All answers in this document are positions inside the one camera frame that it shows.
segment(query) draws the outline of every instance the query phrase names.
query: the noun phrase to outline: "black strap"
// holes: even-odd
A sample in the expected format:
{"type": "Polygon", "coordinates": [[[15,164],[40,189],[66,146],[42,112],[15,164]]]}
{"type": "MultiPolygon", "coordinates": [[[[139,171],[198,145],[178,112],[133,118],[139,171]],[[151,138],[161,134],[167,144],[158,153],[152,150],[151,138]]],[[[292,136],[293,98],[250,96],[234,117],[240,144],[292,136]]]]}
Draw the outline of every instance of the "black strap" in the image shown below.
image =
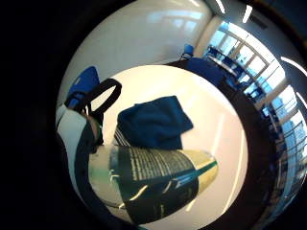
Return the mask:
{"type": "Polygon", "coordinates": [[[100,125],[103,125],[104,113],[110,108],[121,94],[122,84],[115,79],[106,79],[99,85],[93,88],[91,91],[86,93],[83,98],[74,106],[74,110],[81,113],[88,107],[88,115],[94,117],[100,125]],[[109,88],[115,86],[111,95],[94,111],[91,111],[90,103],[98,98],[102,93],[107,91],[109,88]]]}

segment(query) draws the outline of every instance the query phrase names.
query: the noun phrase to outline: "blue seat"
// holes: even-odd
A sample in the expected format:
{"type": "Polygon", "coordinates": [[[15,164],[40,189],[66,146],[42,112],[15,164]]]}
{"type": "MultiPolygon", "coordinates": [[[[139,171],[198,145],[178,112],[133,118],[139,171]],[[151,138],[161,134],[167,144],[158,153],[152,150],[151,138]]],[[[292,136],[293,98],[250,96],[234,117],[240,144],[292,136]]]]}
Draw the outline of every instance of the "blue seat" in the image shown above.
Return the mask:
{"type": "Polygon", "coordinates": [[[206,53],[204,54],[204,56],[211,56],[214,58],[218,58],[219,57],[219,51],[217,49],[215,49],[214,47],[209,47],[206,51],[206,53]]]}
{"type": "Polygon", "coordinates": [[[98,84],[99,78],[94,66],[90,66],[83,70],[74,80],[68,91],[67,98],[73,97],[68,106],[74,106],[84,94],[92,90],[98,84]]]}
{"type": "Polygon", "coordinates": [[[224,79],[224,73],[219,68],[200,57],[191,57],[186,69],[210,81],[215,86],[219,86],[224,79]]]}
{"type": "Polygon", "coordinates": [[[228,65],[229,67],[231,67],[231,65],[233,64],[233,60],[228,57],[228,56],[225,56],[223,59],[222,59],[222,63],[228,65]]]}
{"type": "Polygon", "coordinates": [[[185,43],[184,44],[184,51],[183,51],[179,60],[181,60],[182,58],[189,59],[194,55],[193,53],[194,53],[194,47],[190,44],[185,43]]]}
{"type": "Polygon", "coordinates": [[[262,88],[257,87],[256,89],[254,89],[253,91],[251,91],[250,93],[248,93],[248,97],[254,102],[258,102],[259,100],[261,100],[262,98],[264,98],[266,96],[266,93],[263,91],[262,88]]]}
{"type": "Polygon", "coordinates": [[[244,70],[244,68],[243,68],[242,66],[237,65],[237,67],[235,67],[235,68],[233,69],[233,72],[236,73],[237,79],[239,79],[239,78],[242,77],[242,74],[245,73],[245,70],[244,70]]]}

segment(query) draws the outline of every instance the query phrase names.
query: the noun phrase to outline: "white wall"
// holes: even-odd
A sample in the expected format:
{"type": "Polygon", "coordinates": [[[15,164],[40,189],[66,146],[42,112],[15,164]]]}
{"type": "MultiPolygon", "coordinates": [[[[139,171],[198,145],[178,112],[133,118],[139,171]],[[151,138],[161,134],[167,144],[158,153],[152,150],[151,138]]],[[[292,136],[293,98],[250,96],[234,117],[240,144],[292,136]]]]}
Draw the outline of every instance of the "white wall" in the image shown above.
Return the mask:
{"type": "Polygon", "coordinates": [[[94,65],[104,80],[133,66],[178,60],[184,43],[196,45],[211,10],[201,1],[138,0],[101,22],[71,59],[58,105],[79,73],[94,65]]]}

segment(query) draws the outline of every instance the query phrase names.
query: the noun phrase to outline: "white table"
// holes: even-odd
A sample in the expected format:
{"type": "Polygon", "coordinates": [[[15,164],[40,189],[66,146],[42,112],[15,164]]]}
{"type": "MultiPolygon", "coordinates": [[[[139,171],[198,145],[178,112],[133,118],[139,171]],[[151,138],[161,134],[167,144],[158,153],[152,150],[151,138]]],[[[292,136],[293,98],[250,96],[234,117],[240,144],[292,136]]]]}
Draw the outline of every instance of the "white table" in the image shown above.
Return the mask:
{"type": "Polygon", "coordinates": [[[210,58],[213,62],[215,62],[216,64],[218,64],[222,68],[224,68],[225,71],[227,71],[229,74],[232,74],[234,77],[237,76],[237,74],[228,65],[224,64],[221,60],[218,60],[218,59],[216,59],[215,57],[212,57],[212,56],[208,56],[208,58],[210,58]]]}
{"type": "Polygon", "coordinates": [[[209,150],[219,164],[216,179],[194,201],[166,218],[142,226],[147,229],[199,229],[216,220],[239,194],[248,166],[245,132],[230,102],[209,81],[172,66],[134,67],[113,78],[121,82],[123,88],[119,99],[105,113],[105,144],[113,140],[120,111],[134,104],[176,95],[194,125],[181,135],[183,148],[209,150]]]}

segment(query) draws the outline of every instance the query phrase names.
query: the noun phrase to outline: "folded clothing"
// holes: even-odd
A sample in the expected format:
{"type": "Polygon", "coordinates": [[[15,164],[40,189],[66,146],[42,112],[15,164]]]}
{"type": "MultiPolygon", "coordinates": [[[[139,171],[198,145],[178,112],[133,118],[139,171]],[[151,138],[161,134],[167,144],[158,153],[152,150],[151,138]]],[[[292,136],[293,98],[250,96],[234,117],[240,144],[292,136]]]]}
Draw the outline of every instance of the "folded clothing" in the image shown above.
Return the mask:
{"type": "Polygon", "coordinates": [[[137,103],[123,110],[117,118],[114,144],[182,150],[180,134],[193,124],[176,96],[137,103]]]}

